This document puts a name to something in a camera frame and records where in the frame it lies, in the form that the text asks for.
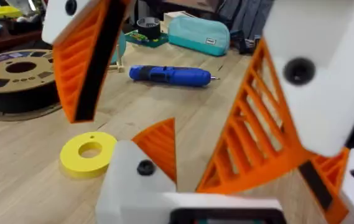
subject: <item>gray fabric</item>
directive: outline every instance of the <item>gray fabric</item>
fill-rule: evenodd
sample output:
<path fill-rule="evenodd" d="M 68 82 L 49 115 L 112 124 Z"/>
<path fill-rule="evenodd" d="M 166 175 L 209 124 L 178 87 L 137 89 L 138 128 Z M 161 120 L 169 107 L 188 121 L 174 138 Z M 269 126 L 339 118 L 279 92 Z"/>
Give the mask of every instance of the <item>gray fabric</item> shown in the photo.
<path fill-rule="evenodd" d="M 255 35 L 261 35 L 269 10 L 274 0 L 242 0 L 241 6 L 239 0 L 226 0 L 219 11 L 219 15 L 231 20 L 236 10 L 238 13 L 231 31 L 242 30 L 245 39 L 254 39 Z"/>

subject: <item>yellow ring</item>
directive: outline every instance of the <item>yellow ring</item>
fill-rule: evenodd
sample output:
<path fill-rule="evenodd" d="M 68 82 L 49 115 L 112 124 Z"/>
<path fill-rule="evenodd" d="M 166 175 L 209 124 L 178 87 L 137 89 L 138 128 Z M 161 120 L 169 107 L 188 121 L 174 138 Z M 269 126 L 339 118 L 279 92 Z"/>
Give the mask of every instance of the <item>yellow ring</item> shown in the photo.
<path fill-rule="evenodd" d="M 66 172 L 74 178 L 92 178 L 106 172 L 114 145 L 117 140 L 110 134 L 89 132 L 75 136 L 63 146 L 60 163 Z M 82 157 L 83 151 L 99 149 L 100 153 L 91 158 Z"/>

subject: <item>yellow object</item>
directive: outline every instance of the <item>yellow object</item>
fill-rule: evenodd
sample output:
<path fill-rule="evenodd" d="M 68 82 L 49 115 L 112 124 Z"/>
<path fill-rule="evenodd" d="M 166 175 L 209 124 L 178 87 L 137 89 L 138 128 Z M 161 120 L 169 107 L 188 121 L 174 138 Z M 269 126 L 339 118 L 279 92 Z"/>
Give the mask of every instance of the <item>yellow object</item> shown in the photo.
<path fill-rule="evenodd" d="M 74 178 L 92 178 L 106 172 L 117 140 L 110 134 L 90 132 L 69 140 L 60 152 L 60 162 L 66 174 Z M 93 157 L 83 157 L 87 151 L 98 150 Z"/>
<path fill-rule="evenodd" d="M 21 15 L 22 13 L 20 12 L 20 10 L 12 6 L 0 7 L 0 18 L 3 18 L 4 16 L 11 17 L 11 18 L 18 18 Z"/>

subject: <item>white label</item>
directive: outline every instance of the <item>white label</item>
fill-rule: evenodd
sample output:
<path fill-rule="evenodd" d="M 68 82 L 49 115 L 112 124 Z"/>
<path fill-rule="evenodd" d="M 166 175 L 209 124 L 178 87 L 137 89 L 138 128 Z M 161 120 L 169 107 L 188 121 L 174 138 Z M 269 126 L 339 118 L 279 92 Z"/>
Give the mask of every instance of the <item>white label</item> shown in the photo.
<path fill-rule="evenodd" d="M 9 56 L 11 56 L 11 57 L 21 57 L 23 55 L 20 54 L 20 53 L 12 53 L 12 54 L 9 54 Z"/>
<path fill-rule="evenodd" d="M 215 42 L 216 42 L 216 40 L 214 40 L 214 39 L 211 39 L 211 38 L 207 38 L 207 39 L 206 39 L 206 44 L 214 45 Z"/>

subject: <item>cordless screwdriver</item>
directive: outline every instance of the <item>cordless screwdriver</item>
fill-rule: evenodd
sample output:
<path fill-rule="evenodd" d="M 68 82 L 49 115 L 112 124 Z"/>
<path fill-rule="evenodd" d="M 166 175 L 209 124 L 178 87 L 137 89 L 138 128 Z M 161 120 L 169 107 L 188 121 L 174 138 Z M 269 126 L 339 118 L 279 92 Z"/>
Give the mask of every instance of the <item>cordless screwdriver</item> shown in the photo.
<path fill-rule="evenodd" d="M 205 86 L 212 80 L 219 80 L 219 78 L 213 77 L 209 71 L 201 68 L 150 65 L 132 66 L 129 71 L 129 76 L 133 80 L 147 80 L 183 86 Z"/>

